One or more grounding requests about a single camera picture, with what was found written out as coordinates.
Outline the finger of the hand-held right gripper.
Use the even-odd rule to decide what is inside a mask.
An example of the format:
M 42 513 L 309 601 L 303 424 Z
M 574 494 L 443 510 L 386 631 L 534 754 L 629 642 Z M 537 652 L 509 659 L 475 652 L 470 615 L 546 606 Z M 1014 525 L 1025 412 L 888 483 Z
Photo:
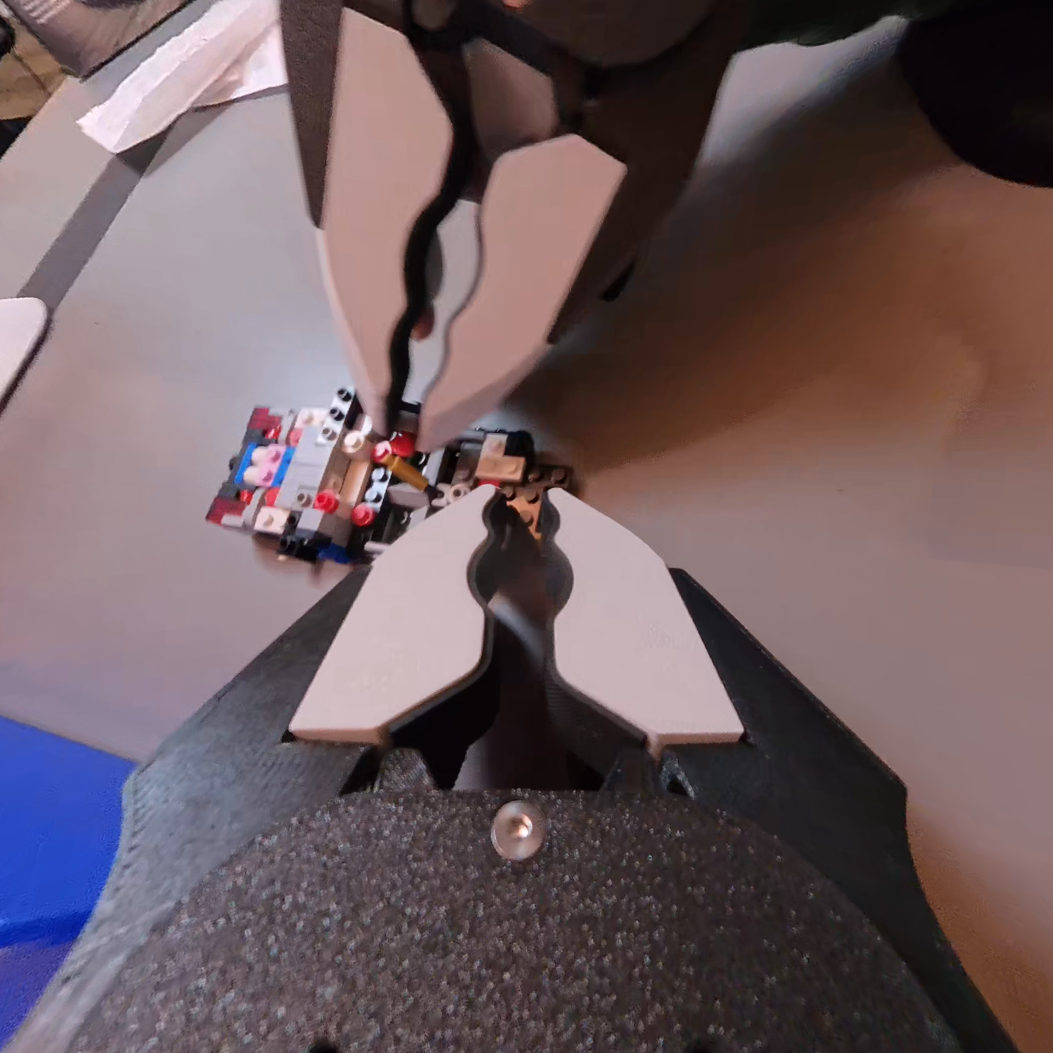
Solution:
M 580 136 L 497 159 L 479 210 L 479 270 L 424 396 L 420 448 L 444 445 L 496 410 L 547 355 L 624 179 L 623 162 Z
M 365 6 L 284 2 L 283 53 L 334 325 L 365 413 L 393 420 L 406 251 L 441 188 L 453 126 L 396 15 Z

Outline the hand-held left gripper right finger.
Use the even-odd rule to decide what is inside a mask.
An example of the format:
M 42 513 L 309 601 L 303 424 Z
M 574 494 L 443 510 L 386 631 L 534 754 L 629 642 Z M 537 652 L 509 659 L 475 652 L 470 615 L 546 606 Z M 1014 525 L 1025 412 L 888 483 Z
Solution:
M 732 744 L 730 694 L 665 561 L 567 490 L 547 493 L 548 657 L 557 686 L 645 744 Z

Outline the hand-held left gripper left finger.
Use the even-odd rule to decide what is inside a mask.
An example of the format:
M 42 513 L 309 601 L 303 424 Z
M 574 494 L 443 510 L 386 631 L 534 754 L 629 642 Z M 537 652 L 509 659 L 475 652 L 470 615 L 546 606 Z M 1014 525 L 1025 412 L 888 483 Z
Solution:
M 378 556 L 289 723 L 301 741 L 385 744 L 482 671 L 479 570 L 498 491 L 472 491 Z

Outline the brick car model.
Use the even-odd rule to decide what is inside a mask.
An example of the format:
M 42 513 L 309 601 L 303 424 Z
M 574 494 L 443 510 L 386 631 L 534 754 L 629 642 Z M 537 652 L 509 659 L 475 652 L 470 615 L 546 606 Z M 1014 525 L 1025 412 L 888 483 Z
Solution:
M 540 537 L 542 496 L 574 491 L 572 466 L 541 453 L 524 429 L 471 428 L 428 452 L 420 409 L 402 402 L 394 430 L 382 434 L 352 388 L 338 388 L 326 405 L 254 408 L 206 522 L 279 559 L 362 564 L 492 484 Z

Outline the person's right forearm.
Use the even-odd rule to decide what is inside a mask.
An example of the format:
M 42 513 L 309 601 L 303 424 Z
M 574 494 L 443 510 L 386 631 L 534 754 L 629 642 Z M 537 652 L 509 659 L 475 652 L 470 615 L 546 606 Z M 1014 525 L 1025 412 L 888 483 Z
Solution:
M 738 49 L 821 46 L 907 21 L 903 80 L 949 150 L 993 177 L 1052 186 L 1050 1 L 757 1 Z

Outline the white numbered paper bag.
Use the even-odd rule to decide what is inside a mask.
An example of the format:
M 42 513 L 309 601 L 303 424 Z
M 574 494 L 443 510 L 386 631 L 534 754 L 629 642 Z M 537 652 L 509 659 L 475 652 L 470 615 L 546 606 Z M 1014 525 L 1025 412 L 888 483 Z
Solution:
M 118 155 L 186 112 L 285 85 L 279 3 L 221 1 L 131 72 L 78 126 Z

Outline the white book stand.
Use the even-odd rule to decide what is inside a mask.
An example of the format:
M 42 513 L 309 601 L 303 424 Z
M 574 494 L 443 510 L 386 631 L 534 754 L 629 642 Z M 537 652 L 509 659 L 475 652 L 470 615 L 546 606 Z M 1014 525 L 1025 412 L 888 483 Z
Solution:
M 46 335 L 48 317 L 49 311 L 39 298 L 1 300 L 1 410 Z

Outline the large blue plastic bin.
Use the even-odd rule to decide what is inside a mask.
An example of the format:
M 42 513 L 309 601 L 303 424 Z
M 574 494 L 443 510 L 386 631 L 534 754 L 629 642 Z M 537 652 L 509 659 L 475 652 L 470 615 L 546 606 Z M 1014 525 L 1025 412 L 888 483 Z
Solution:
M 88 922 L 135 762 L 1 720 L 2 1014 L 36 1000 Z

